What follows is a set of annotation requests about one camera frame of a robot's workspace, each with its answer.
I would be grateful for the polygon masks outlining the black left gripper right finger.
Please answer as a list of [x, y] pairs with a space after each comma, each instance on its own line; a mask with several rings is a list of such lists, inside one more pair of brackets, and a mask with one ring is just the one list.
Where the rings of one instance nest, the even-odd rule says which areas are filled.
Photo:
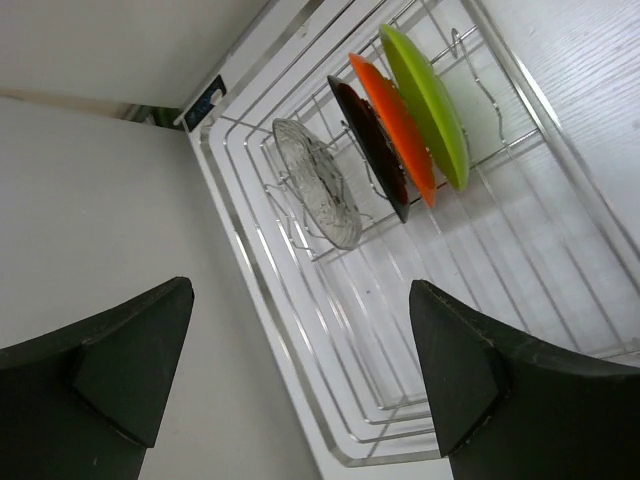
[[410, 321], [440, 453], [457, 479], [635, 479], [639, 370], [485, 315], [425, 280]]

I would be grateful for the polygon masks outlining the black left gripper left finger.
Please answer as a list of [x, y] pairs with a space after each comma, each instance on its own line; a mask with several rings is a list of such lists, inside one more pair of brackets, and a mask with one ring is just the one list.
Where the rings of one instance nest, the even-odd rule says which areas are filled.
[[4, 479], [136, 479], [156, 444], [194, 305], [174, 277], [1, 351]]

